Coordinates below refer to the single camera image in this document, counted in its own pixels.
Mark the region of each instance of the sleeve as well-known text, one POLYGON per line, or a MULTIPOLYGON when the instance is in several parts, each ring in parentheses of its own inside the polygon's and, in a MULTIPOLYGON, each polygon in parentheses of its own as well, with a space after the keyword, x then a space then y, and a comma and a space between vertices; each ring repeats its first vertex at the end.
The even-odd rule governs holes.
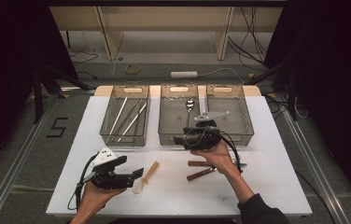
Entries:
POLYGON ((269 207, 260 197, 254 195, 246 203, 237 204, 244 224, 289 224, 288 219, 277 208, 269 207))

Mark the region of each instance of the metal rail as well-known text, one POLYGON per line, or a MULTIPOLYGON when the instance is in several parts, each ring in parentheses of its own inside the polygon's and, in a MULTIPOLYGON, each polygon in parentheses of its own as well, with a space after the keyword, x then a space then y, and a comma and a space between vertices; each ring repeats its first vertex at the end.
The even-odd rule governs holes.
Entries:
MULTIPOLYGON (((279 98, 280 98, 280 101, 286 101, 284 96, 279 96, 279 98)), ((324 198, 326 204, 330 209, 333 219, 338 224, 350 223, 340 201, 338 200, 334 190, 330 186, 330 182, 326 178, 312 149, 307 143, 307 140, 303 135, 303 132, 298 124, 298 121, 294 121, 291 115, 287 111, 285 111, 283 115, 287 121, 288 127, 291 129, 292 134, 294 135, 295 140, 298 143, 301 153, 304 159, 306 160, 306 163, 309 167, 310 172, 313 175, 313 178, 315 179, 315 182, 317 183, 317 186, 322 194, 322 197, 324 198)))
POLYGON ((0 211, 5 203, 5 200, 7 199, 8 194, 10 193, 10 190, 12 189, 13 184, 18 178, 21 168, 23 167, 25 161, 28 158, 28 155, 30 154, 30 151, 32 150, 35 144, 35 140, 41 130, 41 127, 45 123, 47 114, 49 113, 56 99, 57 95, 49 96, 47 102, 45 103, 44 112, 42 114, 41 119, 38 121, 37 124, 33 125, 33 128, 31 129, 26 140, 24 141, 15 161, 12 163, 11 167, 9 168, 9 171, 7 172, 7 175, 4 177, 2 183, 0 184, 0 211))

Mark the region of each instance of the wire mesh basket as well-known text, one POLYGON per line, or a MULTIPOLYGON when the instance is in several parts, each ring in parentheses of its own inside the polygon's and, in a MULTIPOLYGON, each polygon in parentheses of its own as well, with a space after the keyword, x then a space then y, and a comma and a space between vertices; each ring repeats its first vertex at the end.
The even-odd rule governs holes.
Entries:
POLYGON ((183 128, 195 127, 193 119, 200 115, 197 85, 161 85, 159 138, 161 145, 175 145, 174 137, 184 135, 183 128), (188 112, 187 101, 193 101, 188 112))
POLYGON ((149 103, 149 86, 114 86, 100 130, 105 144, 143 147, 149 103))
POLYGON ((242 85, 207 85, 207 108, 212 112, 227 112, 230 115, 216 119, 219 129, 228 140, 237 146, 247 146, 254 129, 248 113, 242 85))

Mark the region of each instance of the white table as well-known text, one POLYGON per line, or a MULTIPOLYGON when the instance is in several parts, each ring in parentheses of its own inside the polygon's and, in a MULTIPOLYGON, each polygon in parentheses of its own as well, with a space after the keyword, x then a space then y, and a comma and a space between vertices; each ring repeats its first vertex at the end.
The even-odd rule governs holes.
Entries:
MULTIPOLYGON (((109 97, 92 96, 77 131, 62 174, 53 192, 47 214, 72 216, 68 202, 87 160, 105 146, 99 134, 109 97)), ((312 210, 294 173, 288 154, 274 124, 264 97, 246 97, 255 134, 247 147, 238 147, 248 166, 243 177, 271 207, 278 207, 287 216, 308 216, 312 210)), ((126 163, 116 167, 117 174, 129 174, 154 161, 160 167, 149 179, 141 194, 131 189, 113 198, 98 214, 109 217, 239 217, 237 199, 226 178, 218 172, 187 180, 187 175, 204 167, 188 167, 189 160, 203 161, 183 147, 159 144, 160 98, 152 96, 145 147, 111 148, 117 156, 126 155, 126 163)))

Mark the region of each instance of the wooden handle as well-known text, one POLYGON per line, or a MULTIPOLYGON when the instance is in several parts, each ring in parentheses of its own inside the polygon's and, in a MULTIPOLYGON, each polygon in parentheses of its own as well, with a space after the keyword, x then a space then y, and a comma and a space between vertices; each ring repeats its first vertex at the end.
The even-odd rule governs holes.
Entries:
POLYGON ((188 161, 188 166, 211 166, 207 161, 188 161))
POLYGON ((146 176, 143 177, 142 181, 144 182, 144 184, 148 184, 149 178, 156 171, 156 169, 158 169, 158 167, 159 167, 159 163, 157 161, 153 162, 151 168, 149 168, 148 170, 148 173, 146 174, 146 176))
POLYGON ((216 168, 208 168, 208 169, 205 169, 205 170, 198 172, 196 174, 187 176, 187 179, 188 179, 188 181, 191 181, 191 180, 194 180, 198 177, 201 177, 202 175, 207 175, 207 174, 213 173, 215 171, 216 171, 216 168))

